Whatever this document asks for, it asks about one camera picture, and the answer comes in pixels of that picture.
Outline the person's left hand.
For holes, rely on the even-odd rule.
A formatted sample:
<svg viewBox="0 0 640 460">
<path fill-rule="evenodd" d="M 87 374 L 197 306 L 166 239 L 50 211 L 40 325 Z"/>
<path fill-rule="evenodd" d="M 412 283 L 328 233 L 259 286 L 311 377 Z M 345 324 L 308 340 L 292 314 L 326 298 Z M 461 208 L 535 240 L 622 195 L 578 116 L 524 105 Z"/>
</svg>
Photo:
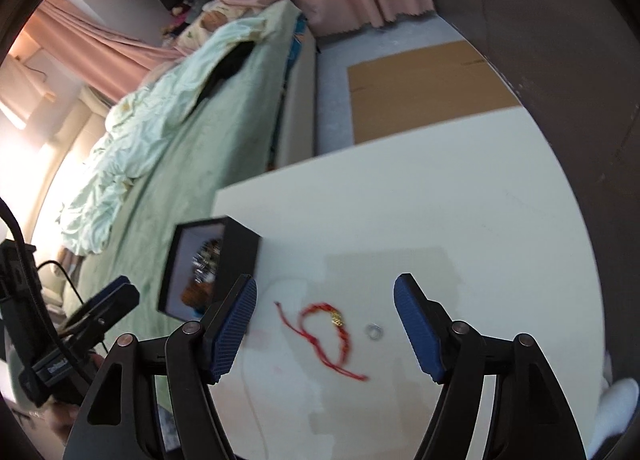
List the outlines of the person's left hand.
<svg viewBox="0 0 640 460">
<path fill-rule="evenodd" d="M 64 402 L 50 398 L 32 414 L 46 422 L 51 432 L 63 445 L 66 445 L 79 412 L 79 406 L 64 404 Z"/>
</svg>

